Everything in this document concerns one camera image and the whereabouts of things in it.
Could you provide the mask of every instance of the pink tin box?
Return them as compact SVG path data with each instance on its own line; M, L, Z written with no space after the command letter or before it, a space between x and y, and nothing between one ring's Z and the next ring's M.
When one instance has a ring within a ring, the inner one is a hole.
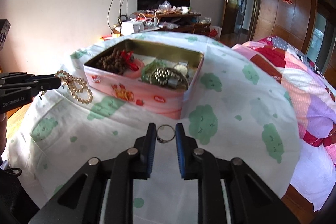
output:
M133 51L134 62L140 67L137 73L126 71L124 75L117 75L96 68L98 60L103 56L110 55L115 48L121 51ZM189 77L188 90L174 90L142 82L141 70L144 65L147 65L154 59L164 60L166 64L170 65L177 64L181 60L187 61L188 71L191 75ZM150 112L172 119L181 119L184 116L185 106L192 98L203 60L203 52L174 47L159 42L126 39L87 61L84 64L84 71L88 84L101 92L126 100Z

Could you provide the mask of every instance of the silver bolt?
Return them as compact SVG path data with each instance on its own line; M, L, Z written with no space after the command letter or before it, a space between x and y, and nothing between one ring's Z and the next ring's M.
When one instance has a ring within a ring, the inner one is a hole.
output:
M195 148L194 154L195 155L202 155L204 153L204 150L202 148Z
M97 158L89 159L89 165L97 165L98 163L99 163L99 160Z
M243 160L241 158L233 158L232 160L234 165L242 165L243 164Z
M135 147L131 147L127 150L127 154L129 155L135 155L138 152L138 150Z

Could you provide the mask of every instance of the silver ring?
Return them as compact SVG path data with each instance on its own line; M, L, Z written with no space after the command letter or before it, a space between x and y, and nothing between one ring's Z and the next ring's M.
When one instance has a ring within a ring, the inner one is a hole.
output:
M173 136L170 140L164 140L164 139L162 139L162 138L159 136L159 129L160 129L161 127L170 127L170 128L172 129L172 131L174 132L174 136ZM174 138L175 138L175 129L174 129L171 125L169 125L169 124L162 124L162 125L160 125L160 126L157 128L157 130L156 130L156 139L157 139L157 141L158 141L159 143L169 143L169 142L172 141Z

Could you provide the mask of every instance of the gold pearl necklace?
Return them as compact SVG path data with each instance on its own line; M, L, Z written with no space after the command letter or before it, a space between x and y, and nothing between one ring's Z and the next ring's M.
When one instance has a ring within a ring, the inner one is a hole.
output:
M65 70L58 70L55 73L55 77L59 77L61 79L63 86L68 85L68 90L70 91L71 96L75 100L77 100L78 102L81 102L82 104L92 103L93 95L92 95L91 90L88 88L87 82L85 80L83 80L80 77L74 77L73 75L69 74ZM78 95L76 94L76 93L83 93L84 91L86 91L88 94L87 100L84 100L78 97Z

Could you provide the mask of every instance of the red string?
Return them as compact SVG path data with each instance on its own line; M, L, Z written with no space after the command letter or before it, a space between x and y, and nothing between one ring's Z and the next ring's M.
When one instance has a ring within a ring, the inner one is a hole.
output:
M133 52L121 52L121 57L125 60L125 63L127 64L128 68L133 70L133 71L137 71L139 70L139 67L133 63L133 61L131 61L131 57L132 57Z

